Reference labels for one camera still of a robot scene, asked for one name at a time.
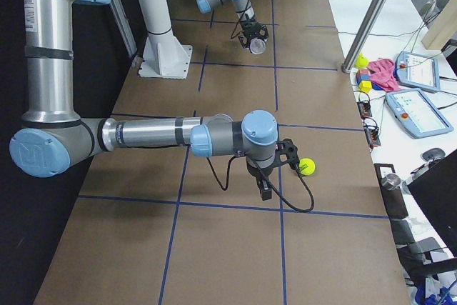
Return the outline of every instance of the white pole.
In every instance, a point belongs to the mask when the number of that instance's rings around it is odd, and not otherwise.
[[[139,0],[148,39],[140,76],[185,79],[192,46],[182,46],[173,35],[166,0]]]

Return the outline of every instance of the tennis ball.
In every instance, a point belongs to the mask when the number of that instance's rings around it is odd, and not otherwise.
[[[316,170],[316,164],[313,160],[309,158],[300,159],[300,164],[298,165],[301,175],[308,176],[312,175]]]

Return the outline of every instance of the ur logo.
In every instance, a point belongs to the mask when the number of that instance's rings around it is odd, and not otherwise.
[[[45,167],[44,150],[41,144],[20,143],[19,156],[22,166]]]

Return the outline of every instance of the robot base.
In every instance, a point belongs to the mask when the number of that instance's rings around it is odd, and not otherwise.
[[[155,43],[156,49],[152,49],[150,38],[144,47],[144,61],[139,75],[145,78],[185,79],[191,63],[192,46],[183,46],[172,36],[175,54],[170,54],[169,51],[164,51],[168,49],[163,49],[161,43]],[[167,61],[170,56],[174,56],[173,61]]]

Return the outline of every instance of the screen display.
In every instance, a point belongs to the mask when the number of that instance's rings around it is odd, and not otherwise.
[[[447,127],[419,92],[399,93],[395,95],[395,99],[421,133]]]
[[[408,55],[408,80],[428,86],[436,86],[433,70],[433,59]]]

